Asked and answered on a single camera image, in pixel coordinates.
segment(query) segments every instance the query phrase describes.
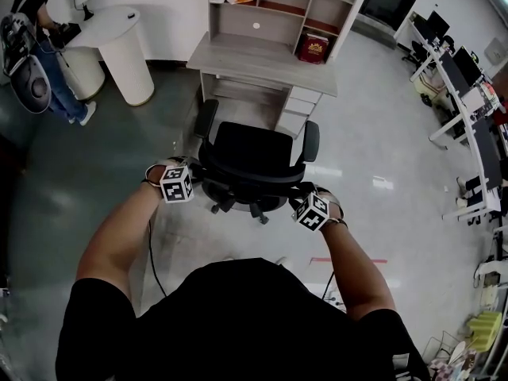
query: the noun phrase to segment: shoe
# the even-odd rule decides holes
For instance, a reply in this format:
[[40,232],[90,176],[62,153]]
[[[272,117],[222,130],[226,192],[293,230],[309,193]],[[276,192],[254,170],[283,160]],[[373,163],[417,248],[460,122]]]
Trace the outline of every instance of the shoe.
[[276,262],[276,265],[282,265],[284,268],[286,268],[289,272],[292,272],[293,264],[290,262],[289,258],[282,257],[279,258]]
[[97,109],[97,103],[96,102],[90,102],[88,103],[87,105],[85,105],[87,107],[87,115],[85,116],[84,119],[82,119],[79,124],[80,125],[87,125],[87,122],[92,118],[92,116],[94,115],[95,113],[95,110]]
[[459,209],[468,207],[468,200],[467,199],[457,198],[456,203],[457,203],[457,206],[459,207]]
[[457,176],[457,185],[459,185],[460,193],[465,194],[468,190],[466,189],[466,181]]

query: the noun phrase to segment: person standing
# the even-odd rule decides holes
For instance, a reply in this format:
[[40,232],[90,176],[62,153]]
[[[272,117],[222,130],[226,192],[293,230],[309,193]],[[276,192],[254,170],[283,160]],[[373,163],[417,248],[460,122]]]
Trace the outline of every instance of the person standing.
[[47,2],[48,0],[14,0],[11,12],[25,14],[36,29],[34,37],[37,45],[31,53],[40,61],[51,85],[52,98],[49,107],[53,113],[65,118],[69,123],[77,121],[80,125],[85,125],[97,109],[97,103],[79,102],[65,81],[55,50],[43,31],[58,30],[57,24],[49,17]]

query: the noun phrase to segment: white cabinet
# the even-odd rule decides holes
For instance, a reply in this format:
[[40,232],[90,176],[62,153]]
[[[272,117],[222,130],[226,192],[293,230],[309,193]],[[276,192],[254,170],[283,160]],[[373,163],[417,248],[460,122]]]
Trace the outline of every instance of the white cabinet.
[[305,102],[317,103],[321,98],[321,93],[315,90],[304,89],[303,87],[293,87],[290,93],[291,98],[297,98]]
[[288,98],[285,110],[291,110],[296,113],[309,115],[312,113],[314,109],[314,104],[309,102],[304,102],[303,100],[298,100],[296,98]]
[[275,127],[275,130],[296,138],[300,134],[300,131],[302,131],[306,121],[306,116],[283,112],[280,115],[279,123]]

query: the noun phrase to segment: person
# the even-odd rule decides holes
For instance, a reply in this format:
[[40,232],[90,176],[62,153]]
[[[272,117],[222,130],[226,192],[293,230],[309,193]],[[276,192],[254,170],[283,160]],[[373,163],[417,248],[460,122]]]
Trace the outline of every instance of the person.
[[[499,167],[501,169],[502,183],[500,188],[498,188],[498,192],[501,199],[501,214],[504,216],[508,212],[508,158],[500,160]],[[479,176],[468,181],[458,176],[456,181],[460,189],[460,196],[456,199],[459,209],[474,206],[483,201]],[[476,193],[470,193],[475,189],[478,189]]]
[[97,104],[90,102],[85,105],[78,102],[65,82],[55,49],[43,31],[43,28],[58,31],[58,25],[49,17],[47,2],[48,0],[14,0],[11,12],[25,14],[36,28],[34,37],[37,44],[31,53],[40,61],[51,85],[52,99],[49,107],[69,123],[77,121],[80,125],[85,125],[94,114]]
[[430,381],[387,283],[349,232],[337,199],[323,190],[331,219],[321,233],[347,313],[283,266],[251,259],[197,269],[136,318],[129,269],[162,199],[151,183],[164,169],[149,171],[149,182],[108,216],[79,261],[60,332],[59,381],[212,374]]

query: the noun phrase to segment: wrist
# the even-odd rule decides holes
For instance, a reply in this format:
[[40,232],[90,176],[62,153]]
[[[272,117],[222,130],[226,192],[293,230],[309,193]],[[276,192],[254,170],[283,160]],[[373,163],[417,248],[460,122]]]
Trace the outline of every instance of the wrist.
[[323,236],[330,233],[348,233],[349,229],[345,222],[338,223],[336,221],[327,221],[323,227],[320,228]]
[[150,198],[156,198],[157,202],[163,198],[162,192],[159,187],[154,187],[148,182],[142,182],[139,189],[141,193],[146,194]]

